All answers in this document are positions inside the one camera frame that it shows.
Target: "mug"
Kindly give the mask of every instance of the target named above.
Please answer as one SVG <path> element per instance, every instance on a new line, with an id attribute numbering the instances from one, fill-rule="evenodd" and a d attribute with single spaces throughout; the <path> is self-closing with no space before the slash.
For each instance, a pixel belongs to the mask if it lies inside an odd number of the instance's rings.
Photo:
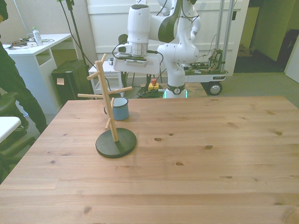
<path id="1" fill-rule="evenodd" d="M 114 120 L 124 120 L 129 116 L 129 108 L 128 108 L 128 99 L 125 97 L 118 97 L 114 99 L 113 104 L 113 116 Z"/>

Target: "caster wheel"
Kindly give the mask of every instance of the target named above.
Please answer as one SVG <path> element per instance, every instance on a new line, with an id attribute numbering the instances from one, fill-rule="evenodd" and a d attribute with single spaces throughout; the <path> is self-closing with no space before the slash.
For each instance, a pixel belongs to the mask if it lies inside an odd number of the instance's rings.
<path id="1" fill-rule="evenodd" d="M 222 91 L 222 85 L 220 82 L 210 82 L 206 87 L 206 93 L 211 96 L 217 96 Z"/>

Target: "green light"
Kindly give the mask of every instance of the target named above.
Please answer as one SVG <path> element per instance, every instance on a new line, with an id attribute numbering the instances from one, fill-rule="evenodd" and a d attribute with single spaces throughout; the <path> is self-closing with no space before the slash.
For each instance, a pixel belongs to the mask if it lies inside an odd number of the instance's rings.
<path id="1" fill-rule="evenodd" d="M 163 94 L 163 99 L 166 99 L 166 91 Z"/>

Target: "black pants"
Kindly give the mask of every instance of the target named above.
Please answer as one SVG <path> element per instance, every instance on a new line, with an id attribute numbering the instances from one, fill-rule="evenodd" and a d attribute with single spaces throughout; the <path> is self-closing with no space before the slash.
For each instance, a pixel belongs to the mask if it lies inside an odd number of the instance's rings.
<path id="1" fill-rule="evenodd" d="M 37 100 L 26 88 L 24 80 L 14 64 L 8 63 L 5 66 L 0 66 L 0 87 L 6 92 L 19 93 L 17 100 L 20 105 L 36 124 L 38 131 L 43 132 L 47 127 L 45 115 Z"/>

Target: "white desk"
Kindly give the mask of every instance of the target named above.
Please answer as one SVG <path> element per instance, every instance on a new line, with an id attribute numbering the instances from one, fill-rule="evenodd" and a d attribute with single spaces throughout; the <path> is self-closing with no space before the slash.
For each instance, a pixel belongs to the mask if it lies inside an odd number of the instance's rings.
<path id="1" fill-rule="evenodd" d="M 17 117 L 0 117 L 0 143 L 21 124 Z"/>
<path id="2" fill-rule="evenodd" d="M 6 49 L 24 79 L 26 87 L 37 99 L 45 114 L 56 114 L 60 100 L 51 73 L 65 61 L 78 58 L 70 34 L 41 35 L 42 39 L 54 42 L 43 43 L 27 49 Z"/>
<path id="3" fill-rule="evenodd" d="M 108 61 L 105 61 L 103 63 L 103 70 L 105 73 L 105 77 L 109 80 L 110 88 L 111 90 L 117 90 L 123 88 L 123 84 L 121 81 L 121 72 L 120 71 L 115 71 L 113 69 L 113 66 L 109 64 Z M 88 71 L 89 74 L 95 73 L 97 70 L 95 67 L 91 67 L 90 70 Z M 93 78 L 91 80 L 92 86 L 93 86 L 93 93 L 94 94 L 102 94 L 102 89 L 100 86 L 100 82 L 98 78 Z"/>

